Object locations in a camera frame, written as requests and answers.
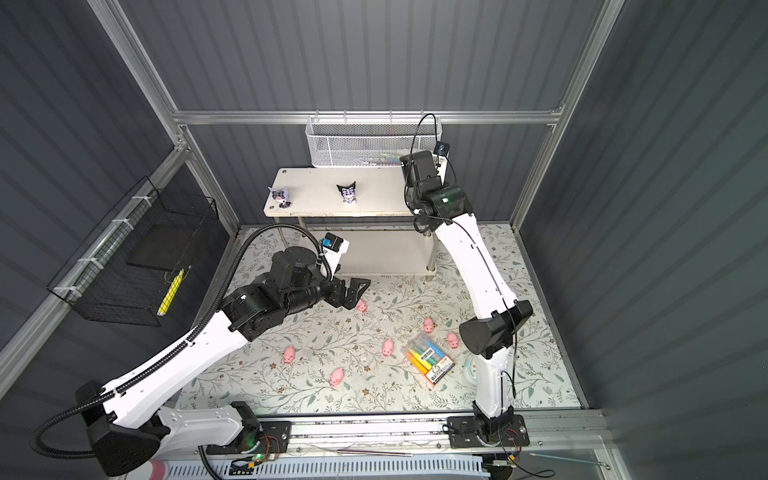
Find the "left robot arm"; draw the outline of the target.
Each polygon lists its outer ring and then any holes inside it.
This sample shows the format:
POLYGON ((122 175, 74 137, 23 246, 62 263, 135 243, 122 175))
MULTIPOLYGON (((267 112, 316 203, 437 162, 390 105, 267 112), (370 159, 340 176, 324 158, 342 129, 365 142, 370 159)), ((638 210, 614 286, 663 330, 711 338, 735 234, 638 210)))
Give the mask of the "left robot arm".
POLYGON ((46 420, 30 447, 59 460, 95 459, 111 477, 131 472, 156 454, 205 444, 228 446, 258 421, 242 402, 198 410, 186 420, 165 403, 212 364, 244 347, 286 317, 325 302, 354 309, 370 282, 337 278, 348 240, 327 233, 316 238, 304 227, 308 247, 276 252, 270 269, 229 292, 220 288, 204 318, 188 333, 136 369, 105 385, 88 382, 77 406, 46 420))

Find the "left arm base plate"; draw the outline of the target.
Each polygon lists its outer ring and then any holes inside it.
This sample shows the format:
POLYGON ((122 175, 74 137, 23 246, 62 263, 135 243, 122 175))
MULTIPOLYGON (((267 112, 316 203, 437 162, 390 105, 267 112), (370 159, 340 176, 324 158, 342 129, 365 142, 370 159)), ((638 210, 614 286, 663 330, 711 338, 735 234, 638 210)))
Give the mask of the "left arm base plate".
POLYGON ((224 446, 208 445, 208 455, 278 455, 287 450, 292 423, 288 421, 251 422, 233 441, 224 446))

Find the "black purple toy figure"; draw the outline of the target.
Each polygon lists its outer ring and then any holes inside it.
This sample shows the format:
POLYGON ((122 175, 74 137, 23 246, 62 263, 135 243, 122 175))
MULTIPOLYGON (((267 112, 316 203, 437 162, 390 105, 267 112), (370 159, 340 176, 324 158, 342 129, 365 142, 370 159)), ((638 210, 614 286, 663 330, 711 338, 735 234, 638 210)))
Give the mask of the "black purple toy figure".
POLYGON ((344 204, 352 205, 356 203, 356 183, 355 182, 352 182, 347 185, 337 185, 337 190, 344 204))

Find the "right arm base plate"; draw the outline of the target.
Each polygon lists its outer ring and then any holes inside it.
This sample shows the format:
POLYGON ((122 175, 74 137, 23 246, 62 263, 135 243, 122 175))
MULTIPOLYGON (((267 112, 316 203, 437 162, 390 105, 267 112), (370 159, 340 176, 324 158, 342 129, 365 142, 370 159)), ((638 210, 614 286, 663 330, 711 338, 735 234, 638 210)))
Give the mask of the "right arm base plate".
POLYGON ((502 423, 481 425, 473 416, 451 416, 441 428, 454 449, 505 447, 521 449, 530 445, 528 429, 521 415, 513 415, 502 423))

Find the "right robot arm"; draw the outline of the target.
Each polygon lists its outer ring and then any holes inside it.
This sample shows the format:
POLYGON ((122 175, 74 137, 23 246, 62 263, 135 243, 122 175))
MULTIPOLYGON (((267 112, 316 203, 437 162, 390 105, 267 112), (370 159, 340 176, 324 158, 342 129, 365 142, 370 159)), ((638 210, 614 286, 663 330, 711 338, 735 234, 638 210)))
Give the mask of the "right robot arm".
POLYGON ((482 442, 495 444, 513 422, 514 382, 508 362, 533 307, 518 299, 502 278, 471 202, 460 186, 443 181, 436 156, 428 150, 412 152, 402 156, 400 164, 404 202, 414 217, 414 228, 437 237, 469 293, 474 317, 461 323, 459 334, 475 356, 475 431, 482 442))

